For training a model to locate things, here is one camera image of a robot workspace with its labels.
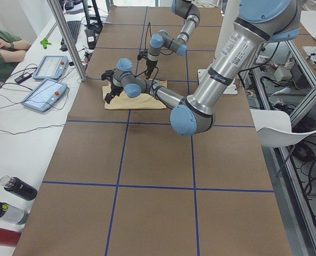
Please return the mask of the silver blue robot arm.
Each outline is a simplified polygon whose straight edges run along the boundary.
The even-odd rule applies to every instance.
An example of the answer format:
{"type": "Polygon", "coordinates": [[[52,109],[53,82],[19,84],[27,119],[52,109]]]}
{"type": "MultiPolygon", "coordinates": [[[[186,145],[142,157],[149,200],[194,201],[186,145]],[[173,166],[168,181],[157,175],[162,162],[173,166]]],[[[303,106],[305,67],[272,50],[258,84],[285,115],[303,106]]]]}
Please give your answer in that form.
{"type": "Polygon", "coordinates": [[[157,66],[162,48],[166,48],[177,55],[184,56],[187,51],[187,43],[192,32],[200,23],[200,11],[192,1],[172,1],[171,10],[177,16],[183,18],[185,23],[176,38],[172,37],[166,30],[160,30],[151,36],[150,45],[137,56],[138,60],[146,60],[146,79],[151,77],[157,66]]]}
{"type": "Polygon", "coordinates": [[[215,102],[257,46],[266,42],[288,41],[298,36],[301,5],[301,1],[241,1],[233,22],[233,32],[191,95],[183,97],[149,77],[137,78],[132,73],[132,62],[122,58],[114,70],[101,77],[111,84],[105,101],[110,102],[121,93],[129,98],[146,93],[170,107],[170,122],[176,133],[191,136],[208,131],[215,119],[215,102]]]}

